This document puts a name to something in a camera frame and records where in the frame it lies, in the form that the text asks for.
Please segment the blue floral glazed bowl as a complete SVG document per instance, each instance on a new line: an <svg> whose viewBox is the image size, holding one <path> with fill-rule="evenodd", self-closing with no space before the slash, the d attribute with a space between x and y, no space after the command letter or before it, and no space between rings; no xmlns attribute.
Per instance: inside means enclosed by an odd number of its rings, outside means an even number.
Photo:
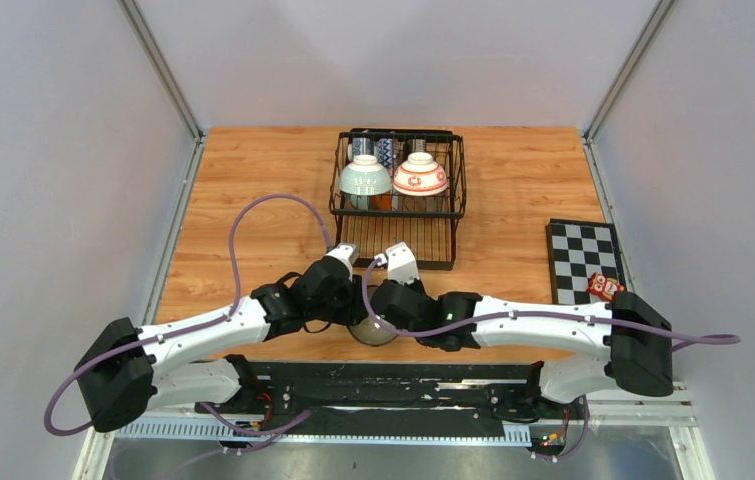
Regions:
<svg viewBox="0 0 755 480"><path fill-rule="evenodd" d="M397 338L396 334L380 326L372 319L363 319L347 327L349 334L359 343L370 347L387 345Z"/></svg>

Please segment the celadon bowl black rim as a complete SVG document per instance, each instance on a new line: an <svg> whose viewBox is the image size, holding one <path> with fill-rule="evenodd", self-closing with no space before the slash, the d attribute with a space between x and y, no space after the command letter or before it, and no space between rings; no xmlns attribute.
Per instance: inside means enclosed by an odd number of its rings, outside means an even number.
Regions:
<svg viewBox="0 0 755 480"><path fill-rule="evenodd" d="M392 188L389 171L373 155L355 155L340 174L340 190L357 196L376 196Z"/></svg>

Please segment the black wire dish rack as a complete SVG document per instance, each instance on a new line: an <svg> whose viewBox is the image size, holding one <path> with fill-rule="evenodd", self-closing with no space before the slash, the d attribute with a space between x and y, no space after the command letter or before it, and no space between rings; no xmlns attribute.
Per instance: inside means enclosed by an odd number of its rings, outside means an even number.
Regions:
<svg viewBox="0 0 755 480"><path fill-rule="evenodd" d="M373 140L391 137L398 140L395 168L409 155L405 142L412 138L427 141L427 153L444 168L448 176L447 189L433 196L408 196L394 190L394 211L355 210L346 206L346 196L340 190L340 174L350 162L347 148L354 137ZM422 128L360 127L338 134L333 180L330 187L329 210L335 217L336 240L355 243L362 258L356 264L365 266L379 251L398 242L408 244L418 258L419 266L430 270L450 270L457 256L457 228L466 209L466 168L463 137L450 131ZM394 176L394 169L389 170Z"/></svg>

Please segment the red rimmed bowl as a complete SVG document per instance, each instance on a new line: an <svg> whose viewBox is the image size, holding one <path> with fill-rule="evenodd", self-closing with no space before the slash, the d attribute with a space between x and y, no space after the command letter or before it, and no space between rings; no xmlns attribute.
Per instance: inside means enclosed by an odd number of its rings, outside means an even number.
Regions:
<svg viewBox="0 0 755 480"><path fill-rule="evenodd" d="M408 196L433 196L448 187L444 168L427 152L411 153L394 170L393 188Z"/></svg>

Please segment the red white patterned bowl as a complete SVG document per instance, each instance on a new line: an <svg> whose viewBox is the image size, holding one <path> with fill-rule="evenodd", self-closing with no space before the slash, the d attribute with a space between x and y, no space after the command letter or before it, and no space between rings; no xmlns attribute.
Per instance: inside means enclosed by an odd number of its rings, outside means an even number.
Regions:
<svg viewBox="0 0 755 480"><path fill-rule="evenodd" d="M374 141L374 155L378 163L389 170L395 168L400 149L401 144L395 138L383 137Z"/></svg>

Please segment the celadon bowl brown rim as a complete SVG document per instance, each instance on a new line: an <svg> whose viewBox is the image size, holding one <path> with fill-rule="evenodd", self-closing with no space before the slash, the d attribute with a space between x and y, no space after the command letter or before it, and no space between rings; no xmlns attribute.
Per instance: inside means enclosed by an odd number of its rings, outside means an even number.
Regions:
<svg viewBox="0 0 755 480"><path fill-rule="evenodd" d="M346 206L355 210L369 210L371 208L371 197L367 195L347 195Z"/></svg>

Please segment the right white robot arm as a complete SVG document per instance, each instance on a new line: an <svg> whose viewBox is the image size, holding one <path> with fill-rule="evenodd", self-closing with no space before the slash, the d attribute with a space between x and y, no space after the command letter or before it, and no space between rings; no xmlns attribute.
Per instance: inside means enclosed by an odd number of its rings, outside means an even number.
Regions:
<svg viewBox="0 0 755 480"><path fill-rule="evenodd" d="M537 417L614 387L646 397L673 391L671 325L632 292L621 292L610 303L544 305L473 292L432 298L386 280L374 290L367 311L399 333L449 352L496 346L569 352L565 359L533 367L523 393L526 408Z"/></svg>

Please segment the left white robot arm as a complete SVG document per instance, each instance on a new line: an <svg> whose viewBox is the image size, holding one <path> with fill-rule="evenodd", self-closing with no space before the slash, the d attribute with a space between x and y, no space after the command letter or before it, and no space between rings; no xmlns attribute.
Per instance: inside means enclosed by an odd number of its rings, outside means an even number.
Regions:
<svg viewBox="0 0 755 480"><path fill-rule="evenodd" d="M353 325L364 315L361 276L326 255L302 274L290 272L228 305L166 324L110 322L76 365L76 381L95 431L118 430L149 409L224 403L251 411L259 386L246 360L210 355L297 333L310 321Z"/></svg>

